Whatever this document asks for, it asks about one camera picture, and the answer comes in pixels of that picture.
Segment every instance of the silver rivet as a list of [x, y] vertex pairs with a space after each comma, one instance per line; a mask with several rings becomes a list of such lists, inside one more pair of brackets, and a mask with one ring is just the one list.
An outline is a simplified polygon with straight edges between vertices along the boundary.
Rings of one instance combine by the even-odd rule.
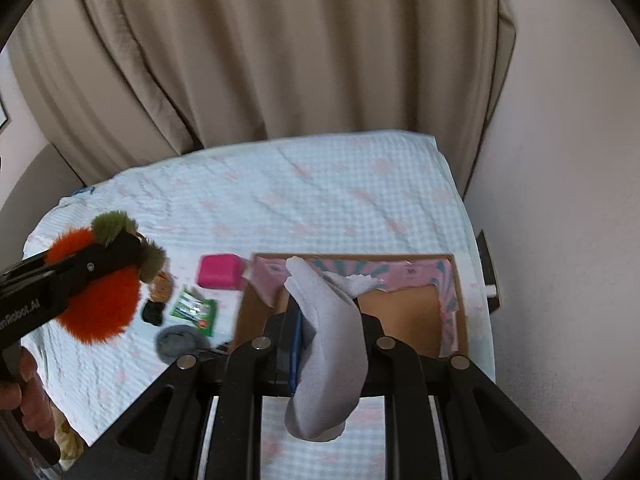
[[271, 346], [271, 339], [261, 335], [260, 337], [257, 337], [253, 341], [251, 341], [251, 346], [256, 350], [266, 350]]
[[191, 354], [185, 354], [178, 357], [177, 365], [180, 370], [188, 370], [189, 368], [193, 368], [198, 360], [195, 356]]
[[467, 368], [469, 368], [469, 359], [467, 359], [463, 355], [454, 355], [451, 358], [451, 366], [453, 366], [456, 370], [466, 370]]
[[383, 335], [376, 340], [376, 345], [378, 345], [378, 348], [382, 348], [383, 350], [391, 350], [396, 346], [396, 340], [392, 337]]

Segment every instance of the mattress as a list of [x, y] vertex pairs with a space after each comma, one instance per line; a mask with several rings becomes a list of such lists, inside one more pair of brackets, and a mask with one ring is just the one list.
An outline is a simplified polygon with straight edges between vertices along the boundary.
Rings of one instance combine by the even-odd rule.
[[[193, 285], [201, 255], [275, 253], [452, 253], [460, 274], [469, 355], [494, 377], [482, 272], [471, 225], [433, 137], [400, 131], [255, 142], [203, 150], [135, 168], [69, 198], [29, 236], [24, 256], [65, 230], [122, 209], [170, 258], [174, 295]], [[214, 343], [232, 338], [238, 292], [209, 291], [220, 311]], [[92, 444], [165, 370], [160, 328], [140, 310], [114, 341], [83, 346], [50, 322], [23, 339], [46, 391]], [[167, 322], [179, 323], [169, 319]], [[381, 399], [363, 399], [343, 436], [296, 440], [284, 429], [285, 399], [265, 399], [263, 478], [383, 478]]]

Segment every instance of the beige curtain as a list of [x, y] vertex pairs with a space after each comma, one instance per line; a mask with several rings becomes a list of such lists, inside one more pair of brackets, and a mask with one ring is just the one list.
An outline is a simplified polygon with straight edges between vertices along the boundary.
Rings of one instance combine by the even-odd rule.
[[88, 182], [200, 143], [402, 128], [436, 137], [462, 190], [498, 22], [498, 0], [36, 0], [10, 54]]

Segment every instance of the pink box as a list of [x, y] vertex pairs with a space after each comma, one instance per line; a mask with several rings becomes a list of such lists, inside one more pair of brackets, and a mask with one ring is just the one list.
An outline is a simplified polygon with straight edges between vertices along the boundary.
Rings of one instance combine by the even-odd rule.
[[197, 283], [203, 288], [238, 290], [244, 265], [237, 254], [206, 254], [200, 259]]

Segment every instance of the human hand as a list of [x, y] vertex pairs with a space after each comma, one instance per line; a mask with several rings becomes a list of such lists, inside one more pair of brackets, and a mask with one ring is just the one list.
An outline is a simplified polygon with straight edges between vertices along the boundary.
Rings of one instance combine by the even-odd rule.
[[20, 353], [19, 368], [26, 383], [24, 391], [16, 383], [0, 381], [0, 410], [20, 407], [24, 429], [37, 431], [42, 438], [50, 438], [53, 436], [55, 423], [49, 397], [36, 373], [38, 365], [26, 348], [22, 348]]

